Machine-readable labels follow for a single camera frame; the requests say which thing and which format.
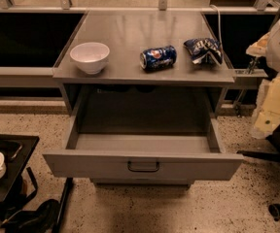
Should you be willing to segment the blue crumpled chip bag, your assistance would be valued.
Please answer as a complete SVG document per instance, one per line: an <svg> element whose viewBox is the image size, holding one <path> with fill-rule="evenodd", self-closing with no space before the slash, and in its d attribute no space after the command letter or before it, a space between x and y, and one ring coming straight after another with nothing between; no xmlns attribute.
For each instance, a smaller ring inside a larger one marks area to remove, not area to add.
<svg viewBox="0 0 280 233"><path fill-rule="evenodd" d="M222 44L212 38L195 38L187 40L184 47L191 55L193 64L201 64L203 62L214 62L218 65L223 63Z"/></svg>

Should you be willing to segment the black side cart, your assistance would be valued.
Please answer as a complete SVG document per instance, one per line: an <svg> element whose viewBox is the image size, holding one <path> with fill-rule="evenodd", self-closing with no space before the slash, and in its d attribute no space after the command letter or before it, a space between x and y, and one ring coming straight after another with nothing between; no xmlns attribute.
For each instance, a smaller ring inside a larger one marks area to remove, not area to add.
<svg viewBox="0 0 280 233"><path fill-rule="evenodd" d="M0 226L7 205L18 197L21 174L38 142L38 136L0 134L0 151L6 163L6 173L0 179Z"/></svg>

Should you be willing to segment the grey open top drawer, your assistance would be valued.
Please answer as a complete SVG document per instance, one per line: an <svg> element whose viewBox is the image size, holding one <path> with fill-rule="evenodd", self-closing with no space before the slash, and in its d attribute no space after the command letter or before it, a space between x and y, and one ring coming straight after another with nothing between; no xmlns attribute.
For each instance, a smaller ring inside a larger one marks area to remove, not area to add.
<svg viewBox="0 0 280 233"><path fill-rule="evenodd" d="M153 184L227 181L243 161L225 152L204 89L166 86L148 93L83 89L65 146L44 158L57 177ZM128 161L158 162L159 170L133 173Z"/></svg>

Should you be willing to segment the white ceramic bowl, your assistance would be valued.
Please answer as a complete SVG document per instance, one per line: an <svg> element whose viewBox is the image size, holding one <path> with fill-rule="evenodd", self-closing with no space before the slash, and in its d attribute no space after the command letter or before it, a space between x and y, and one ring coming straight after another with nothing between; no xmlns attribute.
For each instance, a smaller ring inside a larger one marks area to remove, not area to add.
<svg viewBox="0 0 280 233"><path fill-rule="evenodd" d="M97 42L82 43L70 51L72 62L83 72L94 75L100 73L108 64L110 49Z"/></svg>

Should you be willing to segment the black bag on floor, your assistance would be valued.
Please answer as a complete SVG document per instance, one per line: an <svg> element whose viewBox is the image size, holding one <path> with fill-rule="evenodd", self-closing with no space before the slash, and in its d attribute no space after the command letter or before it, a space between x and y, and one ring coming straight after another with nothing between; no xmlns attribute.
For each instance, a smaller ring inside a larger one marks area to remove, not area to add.
<svg viewBox="0 0 280 233"><path fill-rule="evenodd" d="M58 216L59 202L49 199L36 211L19 211L3 224L5 233L45 233Z"/></svg>

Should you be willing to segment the blue pepsi can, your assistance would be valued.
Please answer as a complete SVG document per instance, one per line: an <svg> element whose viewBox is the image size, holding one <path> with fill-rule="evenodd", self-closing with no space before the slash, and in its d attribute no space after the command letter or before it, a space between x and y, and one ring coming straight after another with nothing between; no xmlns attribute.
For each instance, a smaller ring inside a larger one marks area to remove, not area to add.
<svg viewBox="0 0 280 233"><path fill-rule="evenodd" d="M177 59L177 51L173 46L152 48L140 53L140 65L145 71L157 71L171 67Z"/></svg>

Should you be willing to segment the grey metal cabinet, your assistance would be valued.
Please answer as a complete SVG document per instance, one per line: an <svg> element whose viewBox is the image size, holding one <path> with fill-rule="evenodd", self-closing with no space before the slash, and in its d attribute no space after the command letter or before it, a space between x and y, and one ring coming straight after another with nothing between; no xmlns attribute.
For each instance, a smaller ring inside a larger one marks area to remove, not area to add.
<svg viewBox="0 0 280 233"><path fill-rule="evenodd" d="M110 49L108 64L102 72L90 76L79 70L66 52L53 78L68 111L73 110L80 87L88 83L229 86L234 83L234 72L225 63L195 65L184 47L189 39L211 36L200 11L91 10L75 32L70 46L103 43ZM142 70L140 53L143 50L169 45L177 51L172 68L153 73Z"/></svg>

